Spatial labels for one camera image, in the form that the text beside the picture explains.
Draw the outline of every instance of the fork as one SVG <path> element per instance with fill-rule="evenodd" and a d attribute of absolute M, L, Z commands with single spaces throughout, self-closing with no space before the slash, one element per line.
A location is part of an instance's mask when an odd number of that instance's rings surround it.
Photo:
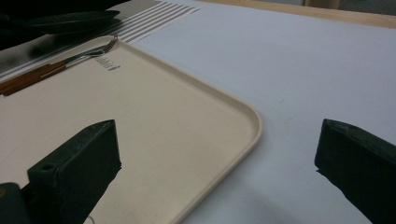
<path fill-rule="evenodd" d="M 87 50 L 57 63 L 45 64 L 28 73 L 14 77 L 11 80 L 0 84 L 0 94 L 8 96 L 16 91 L 23 90 L 33 84 L 36 84 L 41 80 L 58 74 L 76 63 L 81 63 L 90 58 L 102 56 L 108 53 L 114 47 L 118 40 L 118 36 L 114 35 L 113 39 L 111 39 L 108 44 L 103 45 L 99 48 Z"/>

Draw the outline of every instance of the beige tray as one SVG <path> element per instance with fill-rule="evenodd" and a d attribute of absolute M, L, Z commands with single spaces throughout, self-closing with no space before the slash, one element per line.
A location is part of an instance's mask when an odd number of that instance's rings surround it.
<path fill-rule="evenodd" d="M 178 223 L 262 133 L 254 108 L 120 42 L 98 60 L 0 97 L 0 182 L 24 186 L 29 167 L 105 119 L 116 121 L 122 169 L 92 211 L 96 223 Z"/>

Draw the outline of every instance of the wooden handle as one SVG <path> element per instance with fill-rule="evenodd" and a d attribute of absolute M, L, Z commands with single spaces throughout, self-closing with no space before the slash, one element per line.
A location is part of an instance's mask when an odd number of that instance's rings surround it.
<path fill-rule="evenodd" d="M 44 72 L 45 69 L 46 69 L 47 67 L 49 67 L 49 66 L 50 66 L 49 63 L 48 63 L 48 64 L 45 64 L 45 65 L 43 65 L 43 66 L 41 66 L 41 67 L 36 68 L 35 70 L 32 70 L 32 71 L 27 72 L 27 73 L 25 73 L 25 74 L 23 74 L 23 75 L 14 77 L 14 78 L 12 78 L 12 79 L 10 79 L 10 80 L 8 80 L 8 81 L 5 81 L 5 82 L 3 82 L 3 83 L 0 83 L 0 92 L 1 92 L 2 90 L 4 90 L 4 89 L 10 87 L 10 86 L 14 86 L 14 85 L 18 84 L 19 82 L 23 82 L 23 81 L 25 81 L 25 80 L 31 78 L 31 76 L 34 75 L 35 73 L 42 73 L 42 72 Z"/>
<path fill-rule="evenodd" d="M 30 71 L 21 76 L 15 77 L 7 82 L 0 85 L 0 93 L 8 96 L 14 92 L 23 90 L 33 84 L 51 77 L 55 74 L 62 72 L 66 68 L 64 62 L 58 62 L 55 64 L 46 64 L 33 71 Z"/>

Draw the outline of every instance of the striped napkin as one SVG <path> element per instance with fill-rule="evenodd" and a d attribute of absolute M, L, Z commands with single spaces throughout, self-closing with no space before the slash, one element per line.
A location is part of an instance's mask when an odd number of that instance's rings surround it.
<path fill-rule="evenodd" d="M 30 42 L 0 51 L 0 82 L 18 75 L 21 71 L 35 67 L 50 57 L 76 47 L 102 35 L 119 35 L 120 39 L 133 44 L 155 33 L 163 27 L 178 21 L 199 10 L 178 4 L 134 0 L 110 8 L 118 10 L 116 19 L 120 22 L 108 26 L 105 30 L 81 36 L 69 42 L 59 41 L 59 36 L 44 35 Z"/>

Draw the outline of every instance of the table surface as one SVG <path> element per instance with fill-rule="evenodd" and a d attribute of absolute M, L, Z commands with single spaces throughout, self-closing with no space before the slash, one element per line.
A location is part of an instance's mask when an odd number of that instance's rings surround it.
<path fill-rule="evenodd" d="M 370 223 L 314 158 L 336 119 L 396 144 L 396 30 L 192 0 L 134 43 L 259 110 L 262 140 L 183 223 Z"/>
<path fill-rule="evenodd" d="M 231 6 L 251 7 L 263 10 L 285 12 L 295 15 L 322 18 L 333 21 L 346 21 L 357 24 L 379 27 L 396 28 L 396 16 L 361 13 L 336 9 L 302 7 L 279 3 L 252 1 L 252 0 L 202 0 L 208 3 L 225 4 Z"/>

